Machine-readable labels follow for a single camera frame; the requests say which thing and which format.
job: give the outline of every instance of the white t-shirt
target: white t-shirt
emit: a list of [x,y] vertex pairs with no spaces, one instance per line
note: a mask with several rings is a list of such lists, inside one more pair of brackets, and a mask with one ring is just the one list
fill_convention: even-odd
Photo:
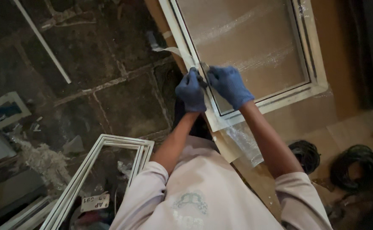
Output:
[[[283,229],[215,149],[213,142],[189,136],[170,177],[162,165],[146,164],[110,230]],[[276,194],[287,229],[332,229],[305,173],[277,178]]]

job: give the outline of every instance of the work glove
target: work glove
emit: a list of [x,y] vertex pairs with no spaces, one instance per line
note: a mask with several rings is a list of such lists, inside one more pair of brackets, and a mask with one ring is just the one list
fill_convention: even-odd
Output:
[[198,76],[198,71],[192,67],[175,88],[175,94],[184,101],[186,112],[206,111],[204,93],[199,85]]
[[225,68],[210,66],[208,78],[210,85],[214,87],[235,110],[238,110],[246,102],[255,99],[244,86],[239,71],[232,66]]

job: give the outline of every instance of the black cable coil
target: black cable coil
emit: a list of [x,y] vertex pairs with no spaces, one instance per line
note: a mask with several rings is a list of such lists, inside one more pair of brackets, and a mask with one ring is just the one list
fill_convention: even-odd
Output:
[[[349,166],[358,162],[363,170],[363,176],[351,180],[348,173]],[[340,154],[334,160],[330,169],[331,182],[343,190],[357,192],[368,189],[373,184],[373,152],[365,145],[357,144]]]
[[299,140],[289,145],[304,172],[309,175],[320,165],[320,155],[317,147],[306,140]]

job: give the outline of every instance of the dirty floor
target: dirty floor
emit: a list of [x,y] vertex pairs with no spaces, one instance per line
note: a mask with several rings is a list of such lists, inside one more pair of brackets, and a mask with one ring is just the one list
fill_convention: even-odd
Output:
[[[169,52],[151,50],[149,31],[160,46],[166,44],[144,1],[21,3],[71,84],[14,2],[0,1],[0,97],[16,91],[32,113],[18,121],[17,129],[15,123],[0,131],[5,138],[17,136],[31,145],[30,149],[16,146],[25,151],[18,155],[20,161],[29,158],[50,185],[67,184],[102,133],[154,140],[159,145],[170,132],[174,88],[182,74]],[[66,151],[63,146],[78,135],[84,150]],[[5,170],[11,172],[0,176],[0,182],[16,174],[17,166],[26,169],[13,161]],[[48,170],[64,173],[49,178],[54,172]]]

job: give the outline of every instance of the license plate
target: license plate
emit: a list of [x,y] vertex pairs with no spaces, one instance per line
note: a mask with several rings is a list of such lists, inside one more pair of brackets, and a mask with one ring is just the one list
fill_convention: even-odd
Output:
[[108,207],[110,203],[110,194],[101,194],[83,198],[81,201],[81,212],[99,210]]

